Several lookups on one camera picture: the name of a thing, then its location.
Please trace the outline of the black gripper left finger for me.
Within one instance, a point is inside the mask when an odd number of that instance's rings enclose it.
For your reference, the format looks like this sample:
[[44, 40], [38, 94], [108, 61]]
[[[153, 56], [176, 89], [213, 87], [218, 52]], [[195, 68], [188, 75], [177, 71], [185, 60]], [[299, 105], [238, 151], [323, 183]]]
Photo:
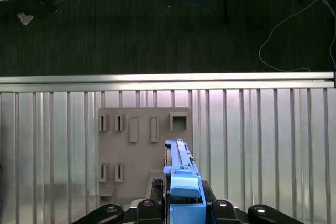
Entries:
[[164, 223], [163, 205], [163, 180], [153, 179], [150, 198], [141, 199], [128, 210], [124, 210], [119, 205], [106, 204], [75, 223]]

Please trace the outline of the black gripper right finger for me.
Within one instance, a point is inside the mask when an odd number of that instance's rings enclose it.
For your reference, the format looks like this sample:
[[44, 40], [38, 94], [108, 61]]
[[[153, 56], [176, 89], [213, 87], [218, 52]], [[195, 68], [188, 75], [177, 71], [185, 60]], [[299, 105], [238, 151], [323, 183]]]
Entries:
[[206, 223], [300, 224], [297, 219], [263, 204], [250, 206], [246, 212], [228, 200], [217, 199], [209, 182], [203, 180]]

